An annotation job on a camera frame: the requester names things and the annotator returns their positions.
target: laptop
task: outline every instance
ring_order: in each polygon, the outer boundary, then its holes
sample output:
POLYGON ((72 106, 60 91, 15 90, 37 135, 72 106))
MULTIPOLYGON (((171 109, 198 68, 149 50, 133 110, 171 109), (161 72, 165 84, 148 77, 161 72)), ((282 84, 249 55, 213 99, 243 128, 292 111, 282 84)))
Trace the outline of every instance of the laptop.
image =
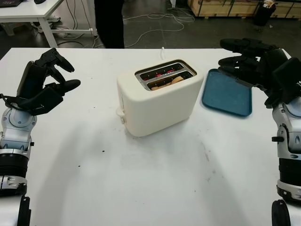
POLYGON ((0 0, 0 8, 16 7, 24 0, 0 0))

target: toaster lever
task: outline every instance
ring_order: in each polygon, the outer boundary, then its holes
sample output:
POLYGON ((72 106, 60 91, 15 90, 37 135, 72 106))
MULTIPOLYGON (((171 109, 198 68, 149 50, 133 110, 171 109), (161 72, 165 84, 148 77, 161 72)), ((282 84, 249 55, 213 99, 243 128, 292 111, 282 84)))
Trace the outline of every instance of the toaster lever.
POLYGON ((125 122, 125 121, 124 121, 125 115, 124 115, 123 109, 121 109, 120 107, 118 107, 118 108, 116 109, 116 115, 118 115, 118 116, 120 117, 121 123, 124 124, 124 122, 125 122))

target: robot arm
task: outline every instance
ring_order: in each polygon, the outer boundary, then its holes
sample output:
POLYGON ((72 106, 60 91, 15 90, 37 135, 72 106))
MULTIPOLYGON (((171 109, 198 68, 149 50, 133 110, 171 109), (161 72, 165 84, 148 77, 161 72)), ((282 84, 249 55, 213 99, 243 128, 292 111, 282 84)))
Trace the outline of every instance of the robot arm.
POLYGON ((219 61, 219 70, 237 82, 258 87, 268 96, 277 124, 280 179, 277 192, 283 200, 272 205, 273 226, 301 225, 301 62, 288 59, 274 45, 252 39, 221 40, 224 49, 242 54, 219 61))
POLYGON ((16 97, 0 94, 8 109, 1 123, 0 140, 0 225, 28 226, 31 210, 27 189, 27 163, 30 159, 31 130, 37 115, 45 114, 63 101, 66 92, 80 85, 79 80, 66 81, 55 68, 73 72, 72 65, 55 48, 35 62, 30 61, 22 76, 16 97), (47 76, 59 84, 44 86, 47 76))

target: table surface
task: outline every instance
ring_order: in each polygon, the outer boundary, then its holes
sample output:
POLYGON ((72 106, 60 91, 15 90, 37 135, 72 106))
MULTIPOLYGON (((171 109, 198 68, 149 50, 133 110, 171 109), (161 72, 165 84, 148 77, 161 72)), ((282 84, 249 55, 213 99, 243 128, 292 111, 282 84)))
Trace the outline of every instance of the table surface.
POLYGON ((3 18, 29 18, 45 17, 63 0, 46 0, 41 4, 35 4, 33 0, 22 2, 17 7, 0 8, 0 19, 3 18))
MULTIPOLYGON (((28 61, 45 48, 13 48, 0 61, 0 91, 14 96, 28 61)), ((253 89, 245 118, 205 108, 155 134, 130 135, 115 110, 116 77, 160 60, 157 49, 65 49, 82 84, 38 116, 27 173, 32 226, 267 226, 279 199, 277 126, 263 92, 253 89)), ((167 49, 204 75, 223 49, 167 49)), ((5 110, 4 103, 0 112, 5 110)))

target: blue tray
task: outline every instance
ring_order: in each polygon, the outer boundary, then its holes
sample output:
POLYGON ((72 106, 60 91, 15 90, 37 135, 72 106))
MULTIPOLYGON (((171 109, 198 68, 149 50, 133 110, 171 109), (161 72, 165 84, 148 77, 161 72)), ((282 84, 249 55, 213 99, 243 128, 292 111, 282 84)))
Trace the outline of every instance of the blue tray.
POLYGON ((215 110, 246 117, 252 113, 252 91, 217 69, 211 69, 206 79, 202 103, 215 110))

